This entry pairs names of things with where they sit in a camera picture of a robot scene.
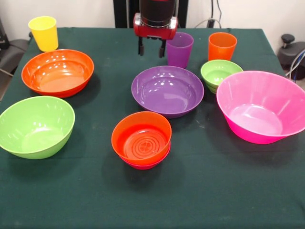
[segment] yellow cup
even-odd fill
[[[49,52],[58,48],[55,18],[49,16],[34,18],[30,20],[29,28],[41,51]]]

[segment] cup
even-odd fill
[[[227,60],[230,61],[235,47],[237,38],[226,32],[216,32],[209,37],[208,61]]]
[[[193,37],[185,32],[177,32],[172,40],[167,40],[167,64],[186,68],[193,43]]]
[[[37,17],[30,20],[28,26],[41,51],[49,52],[58,48],[55,18],[49,16]]]

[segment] pink bowl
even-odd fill
[[[248,142],[269,144],[305,129],[305,91],[273,73],[229,76],[217,89],[217,102],[232,131]]]
[[[136,169],[139,169],[139,170],[151,169],[151,168],[157,166],[158,164],[160,164],[160,163],[167,157],[167,155],[168,155],[169,152],[170,152],[170,149],[171,149],[171,143],[170,143],[170,146],[169,146],[168,151],[167,151],[167,153],[165,154],[165,156],[164,156],[160,161],[157,161],[156,163],[153,163],[153,164],[151,164],[151,165],[139,166],[139,165],[131,164],[131,163],[125,161],[123,158],[121,158],[121,159],[122,159],[126,164],[130,165],[130,166],[133,167],[133,168],[136,168]]]

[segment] purple cup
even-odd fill
[[[157,66],[138,74],[132,95],[145,110],[178,118],[202,101],[203,84],[192,72],[175,66]]]
[[[177,32],[172,40],[166,41],[167,64],[186,68],[194,39],[185,32]]]

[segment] purple bowl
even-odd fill
[[[157,66],[138,74],[132,95],[145,110],[166,118],[178,118],[193,110],[203,99],[200,79],[175,66]]]

